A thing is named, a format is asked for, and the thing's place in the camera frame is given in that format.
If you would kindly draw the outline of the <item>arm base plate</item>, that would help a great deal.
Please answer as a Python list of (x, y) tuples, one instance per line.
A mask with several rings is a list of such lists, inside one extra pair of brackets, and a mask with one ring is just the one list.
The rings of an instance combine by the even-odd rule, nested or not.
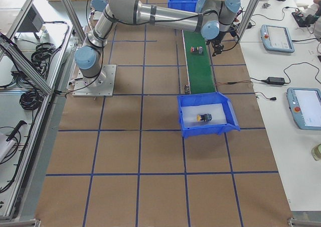
[(75, 82), (74, 97), (112, 97), (117, 65), (104, 64), (99, 77), (88, 79), (83, 77), (81, 70), (78, 70), (78, 78)]

